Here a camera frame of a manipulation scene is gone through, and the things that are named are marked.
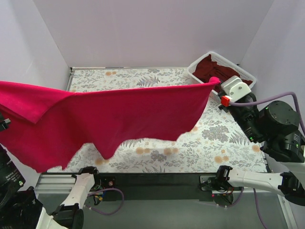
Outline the bright red t shirt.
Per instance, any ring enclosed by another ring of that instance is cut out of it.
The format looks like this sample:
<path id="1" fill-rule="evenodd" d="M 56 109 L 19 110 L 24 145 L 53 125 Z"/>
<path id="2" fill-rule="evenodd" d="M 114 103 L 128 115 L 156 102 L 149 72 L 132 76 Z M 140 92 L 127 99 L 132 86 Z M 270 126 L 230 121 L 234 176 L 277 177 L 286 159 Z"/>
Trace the bright red t shirt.
<path id="1" fill-rule="evenodd" d="M 41 173 L 66 167 L 85 143 L 109 159 L 126 140 L 175 141 L 196 125 L 219 82 L 87 93 L 1 82 L 0 111 L 11 123 L 0 142 Z"/>

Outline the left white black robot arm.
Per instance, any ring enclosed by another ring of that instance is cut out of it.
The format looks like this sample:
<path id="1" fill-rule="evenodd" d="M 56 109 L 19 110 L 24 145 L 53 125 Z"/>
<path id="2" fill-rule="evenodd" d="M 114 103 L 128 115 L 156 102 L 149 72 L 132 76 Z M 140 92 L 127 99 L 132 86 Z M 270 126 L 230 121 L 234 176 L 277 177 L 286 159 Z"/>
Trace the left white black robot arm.
<path id="1" fill-rule="evenodd" d="M 2 229 L 81 229 L 83 206 L 89 192 L 101 187 L 96 167 L 82 168 L 74 175 L 68 197 L 48 214 L 34 187 L 22 191 L 25 178 L 4 147 L 0 148 L 0 227 Z"/>

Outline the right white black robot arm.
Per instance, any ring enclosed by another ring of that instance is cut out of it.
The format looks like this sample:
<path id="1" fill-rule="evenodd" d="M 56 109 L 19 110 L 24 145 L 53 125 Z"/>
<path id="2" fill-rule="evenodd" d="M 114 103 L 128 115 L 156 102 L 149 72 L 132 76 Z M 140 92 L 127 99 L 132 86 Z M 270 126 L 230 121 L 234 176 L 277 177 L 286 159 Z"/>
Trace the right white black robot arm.
<path id="1" fill-rule="evenodd" d="M 253 93 L 237 102 L 224 95 L 221 105 L 238 123 L 252 143 L 262 143 L 260 150 L 288 168 L 282 173 L 243 172 L 220 166 L 211 182 L 214 190 L 250 187 L 285 197 L 294 204 L 305 204 L 305 125 L 296 94 L 286 92 L 257 101 Z"/>

